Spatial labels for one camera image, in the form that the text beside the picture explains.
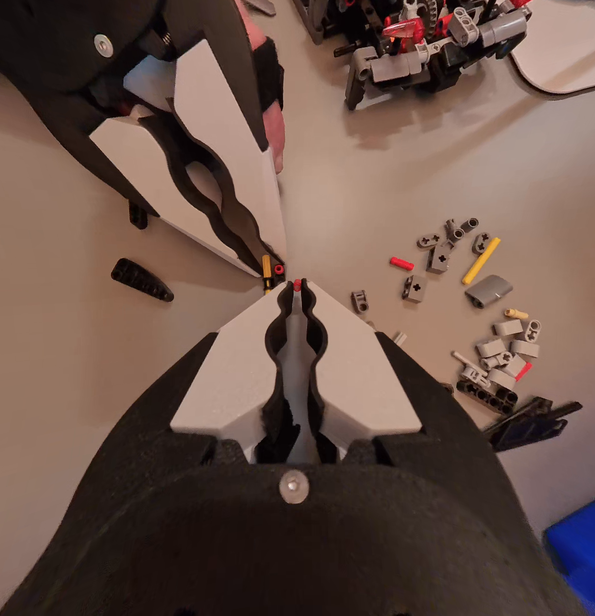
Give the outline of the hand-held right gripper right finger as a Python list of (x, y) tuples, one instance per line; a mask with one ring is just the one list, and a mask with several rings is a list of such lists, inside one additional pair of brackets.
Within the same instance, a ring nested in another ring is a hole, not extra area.
[(301, 280), (309, 367), (309, 427), (322, 463), (336, 463), (354, 441), (422, 429), (372, 329), (312, 281)]

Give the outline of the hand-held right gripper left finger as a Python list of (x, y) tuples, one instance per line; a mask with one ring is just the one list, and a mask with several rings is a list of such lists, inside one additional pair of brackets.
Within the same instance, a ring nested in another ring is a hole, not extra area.
[(171, 420), (173, 432), (235, 441), (255, 463), (256, 447), (272, 431), (263, 409), (281, 376), (267, 333), (276, 319), (286, 324), (293, 298), (292, 282), (278, 285), (217, 331)]

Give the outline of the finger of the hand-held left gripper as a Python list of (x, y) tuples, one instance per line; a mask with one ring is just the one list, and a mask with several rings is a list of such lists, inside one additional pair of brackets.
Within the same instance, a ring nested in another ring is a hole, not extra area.
[(106, 119), (90, 139), (163, 221), (241, 270), (262, 277), (261, 266), (227, 227), (217, 204), (191, 180), (157, 117)]
[(286, 232), (273, 151), (261, 150), (207, 39), (176, 62), (176, 118), (209, 151), (225, 224), (258, 260), (286, 263)]

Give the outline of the pile of lego pieces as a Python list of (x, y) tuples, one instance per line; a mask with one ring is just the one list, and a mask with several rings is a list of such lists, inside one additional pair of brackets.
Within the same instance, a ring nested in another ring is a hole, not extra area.
[[(442, 230), (421, 234), (417, 249), (427, 255), (425, 273), (442, 275), (449, 270), (451, 257), (460, 242), (472, 237), (471, 252), (476, 257), (461, 280), (465, 296), (472, 307), (484, 310), (506, 298), (512, 284), (499, 275), (476, 278), (491, 258), (501, 240), (487, 232), (477, 233), (477, 218), (458, 224), (445, 221)], [(520, 449), (550, 441), (563, 433), (569, 417), (583, 409), (578, 401), (555, 405), (548, 398), (533, 396), (519, 404), (517, 385), (529, 374), (539, 358), (538, 338), (542, 324), (526, 312), (505, 309), (502, 320), (491, 326), (494, 337), (476, 343), (474, 361), (451, 351), (461, 369), (455, 385), (443, 384), (453, 395), (463, 394), (497, 415), (497, 419), (482, 429), (482, 434), (496, 453)]]

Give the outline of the partly built lego car model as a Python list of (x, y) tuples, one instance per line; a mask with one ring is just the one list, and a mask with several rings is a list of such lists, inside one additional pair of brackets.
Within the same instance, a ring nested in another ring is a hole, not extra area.
[(294, 1), (312, 41), (344, 35), (350, 56), (345, 101), (367, 84), (436, 93), (483, 58), (506, 57), (526, 37), (528, 1)]

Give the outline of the person's left hand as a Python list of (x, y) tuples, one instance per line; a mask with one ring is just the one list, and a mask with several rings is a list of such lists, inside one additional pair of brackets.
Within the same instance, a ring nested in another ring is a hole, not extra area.
[(272, 150), (275, 172), (283, 170), (285, 148), (285, 122), (283, 118), (284, 69), (278, 61), (274, 41), (264, 35), (261, 28), (250, 18), (241, 1), (235, 1), (255, 62), (257, 91), (260, 98), (265, 134)]

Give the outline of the blue plastic bin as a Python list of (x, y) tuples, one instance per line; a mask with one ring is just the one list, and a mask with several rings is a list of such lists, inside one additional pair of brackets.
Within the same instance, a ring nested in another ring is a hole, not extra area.
[(595, 500), (547, 528), (543, 543), (589, 615), (595, 615)]

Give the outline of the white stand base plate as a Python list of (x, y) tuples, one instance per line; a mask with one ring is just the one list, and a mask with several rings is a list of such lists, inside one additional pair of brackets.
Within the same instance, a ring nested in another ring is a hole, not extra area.
[(530, 1), (526, 39), (512, 52), (520, 75), (551, 95), (595, 88), (595, 1)]

